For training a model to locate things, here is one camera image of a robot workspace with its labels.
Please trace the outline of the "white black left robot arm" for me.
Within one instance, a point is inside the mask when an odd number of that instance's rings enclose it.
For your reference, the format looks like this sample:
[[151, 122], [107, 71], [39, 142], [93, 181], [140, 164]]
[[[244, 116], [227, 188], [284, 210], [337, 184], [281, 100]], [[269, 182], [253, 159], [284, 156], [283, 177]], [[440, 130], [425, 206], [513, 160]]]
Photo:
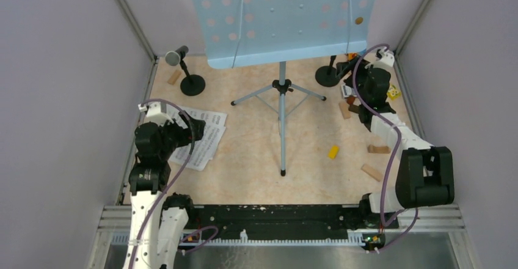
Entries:
[[167, 195], [175, 149], [203, 138], [205, 121], [188, 114], [146, 122], [135, 130], [136, 162], [129, 175], [131, 224], [124, 268], [172, 268], [184, 228], [195, 223], [188, 195]]

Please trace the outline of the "sheet music page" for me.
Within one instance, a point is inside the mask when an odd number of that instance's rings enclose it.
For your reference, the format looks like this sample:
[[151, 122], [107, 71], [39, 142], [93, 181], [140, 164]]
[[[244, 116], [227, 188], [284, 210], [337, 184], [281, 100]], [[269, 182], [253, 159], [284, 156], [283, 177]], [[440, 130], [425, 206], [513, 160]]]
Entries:
[[[209, 123], [205, 126], [203, 138], [195, 142], [194, 150], [186, 167], [196, 171], [203, 171], [209, 160], [216, 153], [219, 142], [226, 130], [226, 127]], [[188, 157], [190, 146], [177, 148], [169, 161], [177, 164], [183, 164]]]
[[[204, 120], [207, 124], [211, 123], [215, 125], [224, 126], [225, 121], [227, 119], [227, 114], [222, 112], [207, 111], [184, 106], [180, 106], [180, 108], [183, 111], [187, 112], [192, 118], [197, 120]], [[177, 108], [167, 105], [167, 114], [171, 118], [175, 119], [177, 124], [179, 124], [181, 127], [187, 127], [187, 124], [183, 122], [182, 118], [180, 117], [179, 110], [177, 110]]]

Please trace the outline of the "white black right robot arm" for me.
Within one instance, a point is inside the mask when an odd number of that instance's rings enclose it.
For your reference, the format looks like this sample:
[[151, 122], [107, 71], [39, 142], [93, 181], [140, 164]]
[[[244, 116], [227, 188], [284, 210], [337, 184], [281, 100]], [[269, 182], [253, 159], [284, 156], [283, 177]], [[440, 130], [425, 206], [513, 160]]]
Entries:
[[434, 146], [415, 134], [390, 106], [387, 96], [391, 74], [371, 62], [339, 62], [337, 69], [347, 73], [345, 84], [353, 88], [360, 101], [358, 115], [368, 131], [385, 139], [392, 153], [389, 162], [399, 159], [395, 186], [382, 186], [360, 201], [358, 219], [365, 227], [381, 222], [389, 226], [397, 215], [409, 208], [448, 205], [454, 201], [453, 155], [448, 147]]

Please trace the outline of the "light blue music stand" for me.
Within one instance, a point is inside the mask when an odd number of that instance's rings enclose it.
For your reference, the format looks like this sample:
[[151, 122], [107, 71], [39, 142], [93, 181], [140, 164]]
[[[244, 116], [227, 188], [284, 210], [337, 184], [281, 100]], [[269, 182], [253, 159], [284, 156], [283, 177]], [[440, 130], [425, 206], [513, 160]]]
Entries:
[[[279, 135], [285, 137], [288, 61], [360, 53], [375, 0], [192, 0], [215, 69], [279, 64]], [[355, 19], [363, 17], [363, 23]]]

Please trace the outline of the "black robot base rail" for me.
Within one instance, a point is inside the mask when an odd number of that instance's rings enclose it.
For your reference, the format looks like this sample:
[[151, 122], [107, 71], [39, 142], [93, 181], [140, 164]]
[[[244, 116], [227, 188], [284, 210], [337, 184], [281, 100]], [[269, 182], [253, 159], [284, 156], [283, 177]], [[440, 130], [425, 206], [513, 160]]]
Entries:
[[360, 229], [379, 229], [381, 217], [368, 208], [341, 204], [204, 205], [189, 212], [187, 229], [216, 226], [216, 239], [344, 240]]

